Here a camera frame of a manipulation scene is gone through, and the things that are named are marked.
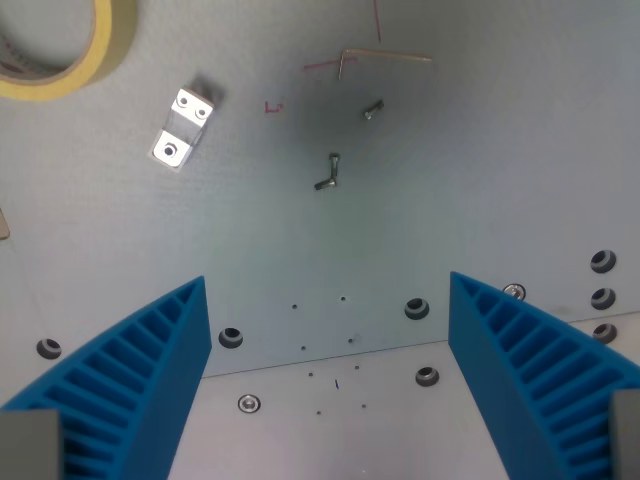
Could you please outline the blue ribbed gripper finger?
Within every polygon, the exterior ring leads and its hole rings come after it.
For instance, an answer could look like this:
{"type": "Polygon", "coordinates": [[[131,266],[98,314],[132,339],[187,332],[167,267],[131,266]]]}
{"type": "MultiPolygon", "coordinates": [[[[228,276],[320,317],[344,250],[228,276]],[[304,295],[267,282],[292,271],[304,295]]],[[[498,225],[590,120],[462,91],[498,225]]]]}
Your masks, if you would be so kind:
{"type": "Polygon", "coordinates": [[[59,414],[66,479],[166,479],[209,355],[197,277],[97,335],[2,408],[59,414]]]}
{"type": "Polygon", "coordinates": [[[509,478],[612,478],[610,398],[638,387],[637,364],[457,272],[448,344],[509,478]]]}

